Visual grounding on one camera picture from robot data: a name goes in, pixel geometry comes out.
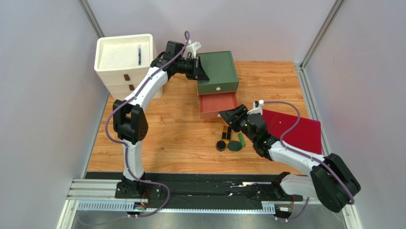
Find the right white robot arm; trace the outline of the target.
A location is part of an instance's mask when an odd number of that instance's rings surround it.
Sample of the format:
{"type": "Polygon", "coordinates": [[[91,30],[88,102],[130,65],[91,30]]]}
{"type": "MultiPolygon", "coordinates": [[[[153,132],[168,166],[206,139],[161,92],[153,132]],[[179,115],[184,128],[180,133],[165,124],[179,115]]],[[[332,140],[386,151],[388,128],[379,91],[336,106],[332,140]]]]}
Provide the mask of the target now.
{"type": "Polygon", "coordinates": [[[269,133],[263,120],[264,104],[262,100],[256,101],[251,110],[240,105],[220,111],[219,116],[233,131],[242,132],[248,137],[260,157],[289,165],[304,173],[304,176],[289,174],[282,178],[279,185],[286,194],[316,198],[335,213],[346,205],[353,205],[361,186],[342,158],[336,154],[319,155],[286,143],[283,137],[295,128],[299,119],[280,137],[269,133]]]}

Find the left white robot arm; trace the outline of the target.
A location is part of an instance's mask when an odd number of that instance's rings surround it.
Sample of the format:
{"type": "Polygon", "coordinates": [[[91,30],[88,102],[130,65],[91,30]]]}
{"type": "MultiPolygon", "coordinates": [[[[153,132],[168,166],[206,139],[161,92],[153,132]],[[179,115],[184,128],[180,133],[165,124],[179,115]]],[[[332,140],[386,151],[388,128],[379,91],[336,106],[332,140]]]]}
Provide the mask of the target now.
{"type": "Polygon", "coordinates": [[[113,128],[124,151],[124,172],[117,183],[116,198],[140,198],[146,193],[142,166],[142,144],[148,132],[146,108],[158,91],[177,73],[189,80],[208,81],[200,57],[196,54],[200,42],[168,41],[139,86],[124,100],[113,104],[113,128]]]}

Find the green three-drawer organizer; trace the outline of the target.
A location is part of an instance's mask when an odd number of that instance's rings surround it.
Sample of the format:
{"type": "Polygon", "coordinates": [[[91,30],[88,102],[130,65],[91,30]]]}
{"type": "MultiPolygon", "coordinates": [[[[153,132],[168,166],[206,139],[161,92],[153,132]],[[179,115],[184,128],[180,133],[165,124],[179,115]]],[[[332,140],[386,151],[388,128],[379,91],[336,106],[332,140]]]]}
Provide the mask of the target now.
{"type": "Polygon", "coordinates": [[[235,92],[239,79],[231,51],[198,54],[209,81],[198,81],[198,94],[235,92]]]}

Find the black round jar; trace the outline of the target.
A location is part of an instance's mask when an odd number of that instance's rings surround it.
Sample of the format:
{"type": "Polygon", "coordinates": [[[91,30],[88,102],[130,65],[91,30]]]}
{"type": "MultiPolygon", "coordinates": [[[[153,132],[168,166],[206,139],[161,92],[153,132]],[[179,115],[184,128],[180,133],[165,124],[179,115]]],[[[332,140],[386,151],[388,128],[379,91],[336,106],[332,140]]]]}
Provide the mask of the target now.
{"type": "Polygon", "coordinates": [[[226,149],[226,147],[227,147],[227,144],[223,140],[217,141],[216,149],[218,151],[222,152],[226,149]]]}

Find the pink drawer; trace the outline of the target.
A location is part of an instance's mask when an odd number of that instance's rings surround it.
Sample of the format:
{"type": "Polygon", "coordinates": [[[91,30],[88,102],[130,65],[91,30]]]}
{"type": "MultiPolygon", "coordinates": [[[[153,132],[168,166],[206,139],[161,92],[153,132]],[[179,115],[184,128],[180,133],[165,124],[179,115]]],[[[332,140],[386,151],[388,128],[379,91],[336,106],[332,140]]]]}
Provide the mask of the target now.
{"type": "Polygon", "coordinates": [[[239,103],[236,92],[198,95],[200,118],[203,120],[221,117],[220,111],[236,108],[239,103]]]}

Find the dark green round compact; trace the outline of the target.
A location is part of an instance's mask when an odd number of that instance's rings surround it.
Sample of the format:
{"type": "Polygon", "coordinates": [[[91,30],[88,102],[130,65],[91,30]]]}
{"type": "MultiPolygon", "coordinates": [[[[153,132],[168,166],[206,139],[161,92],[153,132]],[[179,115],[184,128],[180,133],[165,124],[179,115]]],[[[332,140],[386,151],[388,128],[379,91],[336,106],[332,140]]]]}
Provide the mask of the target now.
{"type": "Polygon", "coordinates": [[[228,144],[227,144],[227,148],[230,150],[230,151],[240,151],[241,149],[242,149],[242,144],[239,142],[239,141],[230,141],[228,144]]]}

